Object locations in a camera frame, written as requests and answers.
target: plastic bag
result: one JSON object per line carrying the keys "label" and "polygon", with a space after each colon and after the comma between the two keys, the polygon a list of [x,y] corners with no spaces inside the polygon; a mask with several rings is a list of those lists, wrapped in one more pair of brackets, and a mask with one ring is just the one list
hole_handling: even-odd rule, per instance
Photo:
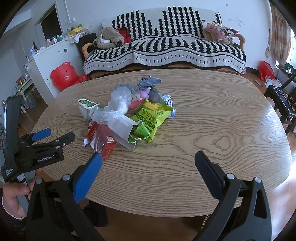
{"label": "plastic bag", "polygon": [[111,100],[105,108],[97,108],[92,119],[99,125],[108,125],[126,114],[131,104],[131,91],[126,87],[119,87],[112,91]]}
{"label": "plastic bag", "polygon": [[148,87],[152,87],[155,84],[160,84],[160,83],[161,83],[160,78],[148,76],[146,78],[141,78],[140,80],[138,80],[138,88],[139,90],[143,90],[143,89],[147,89]]}
{"label": "plastic bag", "polygon": [[156,129],[159,127],[168,115],[172,112],[173,107],[161,103],[150,103],[148,99],[145,100],[142,109],[131,117],[133,121],[143,121],[143,124],[150,133],[146,138],[147,142],[151,142],[155,136]]}
{"label": "plastic bag", "polygon": [[259,73],[262,81],[265,81],[266,76],[270,76],[271,80],[275,78],[274,71],[272,70],[270,64],[265,61],[261,61]]}

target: human hand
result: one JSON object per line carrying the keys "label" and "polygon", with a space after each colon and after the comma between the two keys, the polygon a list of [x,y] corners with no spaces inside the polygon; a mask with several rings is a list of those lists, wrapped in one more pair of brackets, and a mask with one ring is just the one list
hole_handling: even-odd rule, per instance
{"label": "human hand", "polygon": [[41,169],[36,170],[36,176],[29,184],[29,186],[20,183],[6,183],[3,186],[3,206],[5,210],[16,218],[26,217],[26,213],[22,206],[18,202],[17,196],[28,195],[31,198],[31,191],[33,190],[37,174],[41,172]]}

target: black chair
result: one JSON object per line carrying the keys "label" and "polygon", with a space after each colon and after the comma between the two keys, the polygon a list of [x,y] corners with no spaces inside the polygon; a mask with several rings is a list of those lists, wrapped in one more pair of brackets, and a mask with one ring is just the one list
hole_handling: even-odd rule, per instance
{"label": "black chair", "polygon": [[286,72],[286,74],[290,77],[280,88],[275,87],[273,85],[268,86],[267,90],[264,93],[264,96],[272,98],[275,103],[274,110],[279,110],[281,117],[280,121],[282,124],[287,124],[286,134],[288,134],[295,126],[296,126],[296,111],[292,109],[292,106],[296,102],[296,98],[292,99],[292,96],[296,92],[295,90],[288,96],[285,97],[283,93],[283,89],[288,86],[289,83],[293,81],[296,77],[296,69],[292,70],[292,73]]}

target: yellow box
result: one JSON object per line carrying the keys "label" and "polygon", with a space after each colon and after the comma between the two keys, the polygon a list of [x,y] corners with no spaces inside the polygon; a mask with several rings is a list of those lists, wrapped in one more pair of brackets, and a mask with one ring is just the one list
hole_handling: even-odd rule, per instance
{"label": "yellow box", "polygon": [[83,27],[79,27],[79,28],[75,28],[75,29],[73,29],[73,30],[71,30],[70,32],[69,32],[69,34],[73,34],[73,35],[75,35],[76,33],[78,33],[80,30],[82,30],[83,29]]}

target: red box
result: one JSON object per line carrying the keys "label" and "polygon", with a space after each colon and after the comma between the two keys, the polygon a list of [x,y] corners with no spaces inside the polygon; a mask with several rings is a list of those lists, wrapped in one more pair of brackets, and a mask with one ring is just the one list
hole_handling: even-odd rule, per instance
{"label": "red box", "polygon": [[86,137],[93,150],[101,154],[102,160],[108,160],[117,144],[110,128],[108,126],[99,125],[95,122],[88,131]]}

